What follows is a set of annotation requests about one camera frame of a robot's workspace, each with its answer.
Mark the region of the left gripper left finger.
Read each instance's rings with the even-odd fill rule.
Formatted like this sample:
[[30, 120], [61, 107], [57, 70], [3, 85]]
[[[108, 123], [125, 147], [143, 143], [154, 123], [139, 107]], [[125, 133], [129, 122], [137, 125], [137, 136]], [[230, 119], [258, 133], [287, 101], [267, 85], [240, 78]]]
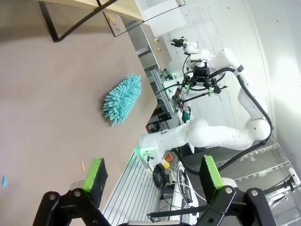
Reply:
[[94, 158], [82, 187], [66, 194], [46, 192], [40, 202], [34, 226], [68, 226], [73, 219], [82, 219], [87, 226], [109, 226], [99, 210], [108, 177], [103, 158]]

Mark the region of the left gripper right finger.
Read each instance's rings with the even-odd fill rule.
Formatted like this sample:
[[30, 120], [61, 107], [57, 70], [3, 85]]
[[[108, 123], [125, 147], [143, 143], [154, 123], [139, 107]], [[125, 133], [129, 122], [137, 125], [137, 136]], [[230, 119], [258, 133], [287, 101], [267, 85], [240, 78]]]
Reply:
[[236, 217], [241, 226], [275, 225], [264, 192], [257, 187], [242, 192], [224, 184], [212, 156], [203, 156], [198, 175], [207, 207], [197, 226], [219, 226], [228, 216]]

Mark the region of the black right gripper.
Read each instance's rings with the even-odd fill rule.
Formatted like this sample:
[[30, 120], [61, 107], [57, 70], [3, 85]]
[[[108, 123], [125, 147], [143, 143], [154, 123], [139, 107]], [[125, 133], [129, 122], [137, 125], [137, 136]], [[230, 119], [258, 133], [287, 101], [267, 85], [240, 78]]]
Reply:
[[210, 68], [207, 66], [207, 63], [198, 62], [194, 69], [187, 72], [187, 76], [189, 76], [189, 78], [183, 79], [181, 89], [184, 89], [184, 92], [188, 94], [190, 85], [208, 85], [209, 96], [212, 94], [219, 94], [220, 88], [217, 80], [211, 80], [209, 75]]

